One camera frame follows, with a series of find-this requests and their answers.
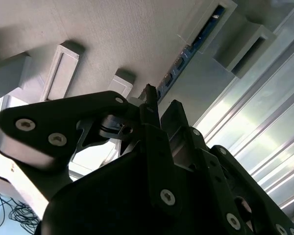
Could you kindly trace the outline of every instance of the black metal bracket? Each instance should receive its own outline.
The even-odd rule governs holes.
[[[58,172],[67,169],[76,152],[110,138],[122,140],[123,154],[140,143],[136,151],[147,158],[151,204],[162,214],[178,217],[182,203],[167,133],[160,129],[156,90],[150,85],[146,90],[147,101],[140,107],[118,93],[102,92],[6,109],[0,113],[0,152],[41,171]],[[22,118],[33,121],[35,129],[18,130],[16,122]],[[48,141],[52,133],[61,133],[67,143],[53,146]],[[161,200],[163,189],[174,194],[174,206]]]
[[[6,109],[0,113],[0,153],[26,165],[33,174],[39,170],[40,178],[44,175],[52,178],[55,172],[67,171],[76,152],[103,144],[110,138],[118,139],[122,141],[123,157],[96,171],[97,175],[112,179],[113,174],[106,169],[115,170],[118,163],[125,166],[130,176],[140,175],[143,181],[146,175],[147,183],[142,182],[144,189],[138,187],[138,190],[145,193],[143,198],[148,198],[145,201],[156,212],[153,214],[158,215],[156,218],[170,221],[165,223],[166,229],[175,221],[179,228],[184,224],[194,226],[190,220],[197,219],[197,215],[194,208],[190,208],[193,206],[190,200],[196,210],[200,210],[199,218],[204,223],[213,221],[213,231],[218,234],[278,235],[280,227],[291,234],[294,224],[235,158],[222,146],[208,148],[202,134],[189,127],[181,103],[172,102],[160,122],[156,89],[147,85],[145,94],[146,102],[140,107],[115,92],[102,92]],[[35,124],[32,130],[22,131],[17,127],[16,123],[24,118]],[[61,147],[52,145],[49,141],[52,133],[61,133],[66,143]],[[133,169],[134,162],[146,172],[142,174],[140,169]],[[93,179],[94,176],[96,174],[89,175],[93,180],[89,182],[106,186],[99,179]],[[88,184],[85,178],[81,182]],[[132,193],[125,195],[140,201]],[[194,202],[194,195],[200,196],[202,202]],[[251,227],[238,209],[235,201],[238,196],[251,207]],[[109,202],[116,201],[120,202],[119,198]],[[124,201],[115,206],[123,208],[123,204]],[[149,207],[141,204],[149,212]]]

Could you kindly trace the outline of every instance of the metal wall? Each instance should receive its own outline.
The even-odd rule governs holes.
[[[294,215],[294,13],[242,79],[235,78],[195,127],[220,144]]]

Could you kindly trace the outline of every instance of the blue circuit board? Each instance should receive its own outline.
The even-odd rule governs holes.
[[[183,51],[175,60],[174,64],[172,65],[172,67],[160,83],[159,87],[157,88],[158,103],[160,103],[163,97],[168,93],[169,89],[172,87],[172,85],[178,79],[180,74],[186,68],[192,57],[195,55],[195,53],[198,51],[198,49],[201,47],[204,41],[208,38],[211,31],[217,25],[218,20],[221,18],[221,15],[224,12],[224,10],[225,8],[219,5],[215,9],[214,13],[207,21],[203,29],[198,34],[193,44],[191,46],[187,45],[184,47]]]

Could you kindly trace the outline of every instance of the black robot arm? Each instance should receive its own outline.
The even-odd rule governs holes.
[[[0,112],[0,177],[42,219],[37,234],[294,235],[293,222],[224,147],[211,149],[173,101],[159,120],[154,87]],[[75,181],[75,153],[121,141],[115,161]]]

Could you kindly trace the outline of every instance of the screw head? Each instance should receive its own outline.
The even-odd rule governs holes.
[[[290,228],[291,234],[294,235],[294,229]]]
[[[61,133],[52,133],[49,135],[48,141],[54,146],[62,147],[67,143],[67,138]]]
[[[36,124],[32,120],[22,118],[16,121],[15,126],[21,131],[32,131],[35,129]]]
[[[226,155],[226,150],[224,148],[219,148],[219,150],[223,155]]]
[[[233,227],[233,229],[237,231],[241,229],[241,224],[234,214],[226,214],[226,220]]]
[[[281,225],[276,224],[275,227],[281,235],[288,235],[288,233],[285,231],[285,229]]]
[[[173,206],[175,204],[174,194],[167,189],[161,190],[160,197],[162,201],[164,201],[164,203],[166,203],[168,206]]]
[[[193,129],[195,135],[200,136],[200,132],[197,129]]]
[[[121,104],[123,103],[123,100],[121,98],[119,98],[119,97],[116,97],[116,101],[121,103]]]

